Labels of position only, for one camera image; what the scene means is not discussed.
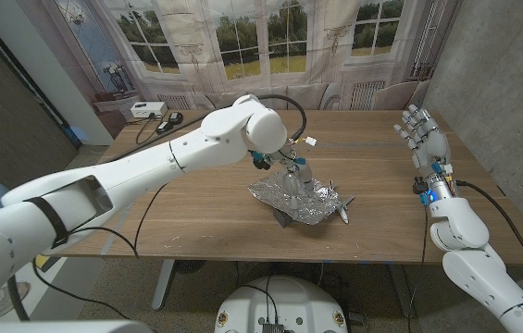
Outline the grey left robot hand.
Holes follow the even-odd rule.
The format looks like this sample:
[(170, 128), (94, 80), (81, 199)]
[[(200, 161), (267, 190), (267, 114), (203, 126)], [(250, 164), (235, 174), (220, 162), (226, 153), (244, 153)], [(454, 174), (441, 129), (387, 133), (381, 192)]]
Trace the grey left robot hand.
[(301, 203), (310, 203), (314, 196), (314, 181), (312, 169), (303, 157), (296, 157), (293, 165), (282, 178), (284, 189), (290, 196), (289, 207), (292, 210), (300, 208)]

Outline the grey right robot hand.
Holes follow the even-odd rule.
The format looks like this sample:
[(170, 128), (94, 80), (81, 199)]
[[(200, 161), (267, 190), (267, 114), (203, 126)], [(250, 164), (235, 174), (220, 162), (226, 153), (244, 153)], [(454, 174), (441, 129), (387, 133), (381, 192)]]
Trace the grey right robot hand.
[(451, 163), (451, 149), (439, 124), (424, 108), (409, 105), (402, 113), (403, 126), (393, 128), (412, 152), (412, 161), (419, 174), (426, 178), (443, 171)]

